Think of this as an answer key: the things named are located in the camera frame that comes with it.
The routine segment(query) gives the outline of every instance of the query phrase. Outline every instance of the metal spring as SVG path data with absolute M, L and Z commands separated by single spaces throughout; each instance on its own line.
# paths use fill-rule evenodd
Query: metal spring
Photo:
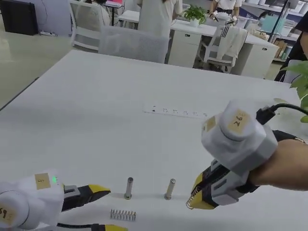
M 186 202 L 186 207 L 188 207 L 189 209 L 193 209 L 193 207 L 191 207 L 191 202 L 193 201 L 194 197 L 197 195 L 198 192 L 201 191 L 200 187 L 196 187 L 194 189 L 194 191 L 192 192 L 192 195 L 190 196 L 190 198 L 188 199 L 188 201 Z
M 110 219 L 135 221 L 136 216 L 137 213 L 133 211 L 116 210 L 116 209 L 111 209 L 110 211 Z

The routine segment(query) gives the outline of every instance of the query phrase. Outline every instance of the metal pin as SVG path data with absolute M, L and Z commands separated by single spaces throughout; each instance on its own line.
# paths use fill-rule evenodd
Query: metal pin
M 170 184 L 168 185 L 167 192 L 165 193 L 165 199 L 166 200 L 170 200 L 171 199 L 171 194 L 172 194 L 174 185 L 175 185 L 175 179 L 172 178 L 170 180 Z
M 131 190 L 133 188 L 133 181 L 134 181 L 133 177 L 129 177 L 127 179 L 126 193 L 124 194 L 124 198 L 127 200 L 131 199 Z

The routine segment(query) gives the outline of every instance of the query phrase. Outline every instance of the number label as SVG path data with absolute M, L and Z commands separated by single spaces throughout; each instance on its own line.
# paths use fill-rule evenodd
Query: number label
M 48 173 L 36 174 L 35 183 L 37 184 L 37 190 L 48 189 L 51 187 Z
M 209 118 L 203 125 L 203 131 L 206 129 L 206 131 L 210 131 L 213 127 L 216 125 L 215 116 Z
M 16 217 L 15 211 L 8 208 L 7 206 L 0 204 L 0 222 L 4 222 L 8 225 L 12 225 Z
M 249 114 L 246 112 L 238 109 L 235 113 L 234 118 L 228 124 L 228 129 L 234 131 L 238 134 L 242 134 L 243 129 L 245 128 L 246 124 L 250 119 Z

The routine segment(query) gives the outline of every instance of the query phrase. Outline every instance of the green plant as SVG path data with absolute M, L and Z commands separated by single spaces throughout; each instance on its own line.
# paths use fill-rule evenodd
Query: green plant
M 199 20 L 199 24 L 203 24 L 206 20 L 205 18 L 205 9 L 202 7 L 191 5 L 190 8 L 188 8 L 185 11 L 184 17 L 188 20 Z
M 283 70 L 292 71 L 299 75 L 290 88 L 296 88 L 297 95 L 301 100 L 301 108 L 308 110 L 308 61 L 301 61 L 299 64 L 288 66 Z M 302 117 L 300 121 L 308 123 L 308 115 Z

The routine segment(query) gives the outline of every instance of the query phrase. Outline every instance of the white table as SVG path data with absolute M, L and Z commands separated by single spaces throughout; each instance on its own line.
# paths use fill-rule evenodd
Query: white table
M 118 18 L 120 21 L 139 22 L 139 12 L 125 11 Z M 171 26 L 175 31 L 171 48 L 170 64 L 192 67 L 198 51 L 201 36 L 213 37 L 216 27 L 200 25 L 195 28 L 190 22 L 176 20 Z M 245 44 L 238 55 L 231 73 L 242 76 L 265 78 L 278 47 L 256 36 L 248 34 Z
M 187 209 L 195 178 L 212 160 L 200 141 L 203 120 L 142 111 L 158 103 L 211 116 L 232 98 L 263 104 L 273 97 L 298 102 L 288 84 L 71 51 L 0 112 L 0 174 L 14 180 L 57 168 L 65 184 L 111 188 L 99 201 L 62 214 L 65 223 L 130 231 L 303 231 L 305 192 L 264 186 L 234 205 Z M 273 128 L 290 132 L 286 124 Z M 129 201 L 122 199 L 128 177 L 134 178 Z M 177 182 L 166 201 L 170 178 Z M 136 222 L 110 220 L 111 208 L 136 211 Z

